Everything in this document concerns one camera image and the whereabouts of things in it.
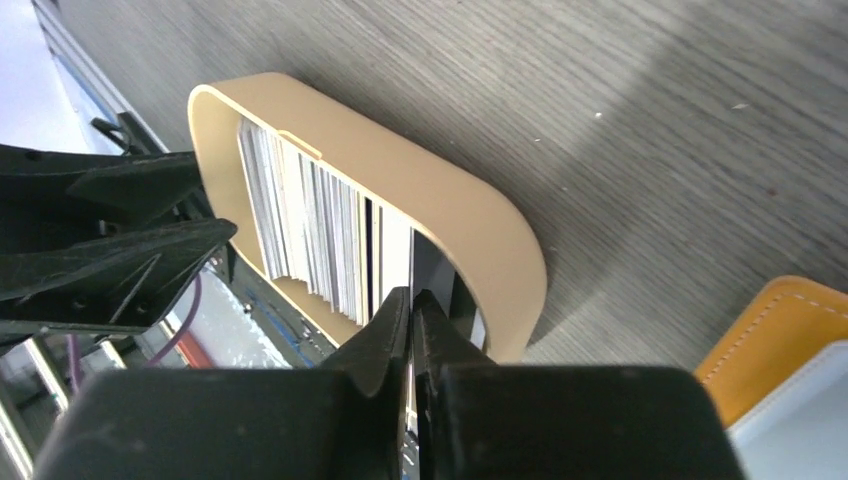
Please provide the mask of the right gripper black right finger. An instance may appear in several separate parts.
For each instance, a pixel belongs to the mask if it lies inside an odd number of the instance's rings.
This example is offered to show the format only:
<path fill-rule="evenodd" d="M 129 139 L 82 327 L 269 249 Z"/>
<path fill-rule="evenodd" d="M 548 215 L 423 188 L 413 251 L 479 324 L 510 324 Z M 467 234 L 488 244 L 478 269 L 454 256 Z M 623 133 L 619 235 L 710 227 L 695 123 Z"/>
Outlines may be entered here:
<path fill-rule="evenodd" d="M 429 291 L 412 358 L 424 479 L 741 479 L 716 408 L 668 366 L 500 365 Z"/>

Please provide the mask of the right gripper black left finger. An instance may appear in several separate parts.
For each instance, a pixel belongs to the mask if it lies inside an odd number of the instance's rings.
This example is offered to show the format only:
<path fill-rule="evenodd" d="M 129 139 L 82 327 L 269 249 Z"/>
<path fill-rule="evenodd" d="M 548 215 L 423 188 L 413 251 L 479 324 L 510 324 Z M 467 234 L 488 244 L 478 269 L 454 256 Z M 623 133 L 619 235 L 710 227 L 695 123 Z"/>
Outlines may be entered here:
<path fill-rule="evenodd" d="M 307 369 L 143 368 L 90 380 L 38 479 L 397 479 L 410 291 Z"/>

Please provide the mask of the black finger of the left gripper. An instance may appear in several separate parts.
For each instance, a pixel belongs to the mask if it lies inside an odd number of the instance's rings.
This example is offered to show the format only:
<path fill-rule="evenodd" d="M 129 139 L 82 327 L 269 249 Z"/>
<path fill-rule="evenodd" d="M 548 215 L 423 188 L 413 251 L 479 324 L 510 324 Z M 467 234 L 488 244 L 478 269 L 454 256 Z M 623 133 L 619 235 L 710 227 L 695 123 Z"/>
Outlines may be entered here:
<path fill-rule="evenodd" d="M 59 218 L 142 225 L 200 185 L 191 152 L 119 156 L 1 147 L 1 201 Z"/>
<path fill-rule="evenodd" d="M 1 257 L 1 332 L 132 335 L 168 314 L 236 233 L 202 219 Z"/>

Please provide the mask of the dark grey credit card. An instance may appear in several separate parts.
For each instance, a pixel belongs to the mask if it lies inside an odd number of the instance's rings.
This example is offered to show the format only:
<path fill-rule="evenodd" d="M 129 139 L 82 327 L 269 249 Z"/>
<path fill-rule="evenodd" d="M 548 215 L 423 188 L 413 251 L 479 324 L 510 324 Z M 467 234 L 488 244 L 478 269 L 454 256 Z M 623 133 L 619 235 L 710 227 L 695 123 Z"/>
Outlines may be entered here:
<path fill-rule="evenodd" d="M 459 335 L 481 348 L 486 340 L 486 327 L 480 317 L 468 286 L 446 254 L 415 231 L 411 241 L 410 287 L 417 297 L 427 290 L 433 294 L 449 325 Z M 422 344 L 412 342 L 412 354 L 407 366 L 405 433 L 400 452 L 401 477 L 423 479 L 430 447 L 430 415 L 425 390 L 425 362 Z"/>

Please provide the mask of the oval wooden card tray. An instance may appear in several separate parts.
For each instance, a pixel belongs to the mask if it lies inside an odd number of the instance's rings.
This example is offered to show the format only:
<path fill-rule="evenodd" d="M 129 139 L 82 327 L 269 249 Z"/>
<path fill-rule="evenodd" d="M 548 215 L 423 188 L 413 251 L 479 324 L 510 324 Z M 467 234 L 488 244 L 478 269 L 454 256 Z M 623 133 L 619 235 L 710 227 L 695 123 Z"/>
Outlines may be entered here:
<path fill-rule="evenodd" d="M 486 354 L 499 363 L 522 358 L 545 303 L 546 264 L 526 219 L 496 188 L 282 73 L 199 85 L 187 117 L 213 213 L 235 224 L 231 245 L 255 273 L 265 269 L 237 140 L 245 118 L 408 218 L 470 291 Z"/>

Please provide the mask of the orange leather card holder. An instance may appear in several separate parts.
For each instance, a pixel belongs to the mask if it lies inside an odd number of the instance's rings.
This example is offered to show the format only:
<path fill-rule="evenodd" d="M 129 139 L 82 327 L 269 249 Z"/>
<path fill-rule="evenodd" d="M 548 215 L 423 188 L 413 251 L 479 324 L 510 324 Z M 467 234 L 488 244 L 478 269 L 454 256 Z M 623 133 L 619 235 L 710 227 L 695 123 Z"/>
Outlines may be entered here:
<path fill-rule="evenodd" d="M 846 293 L 772 280 L 695 375 L 747 478 L 846 478 Z"/>

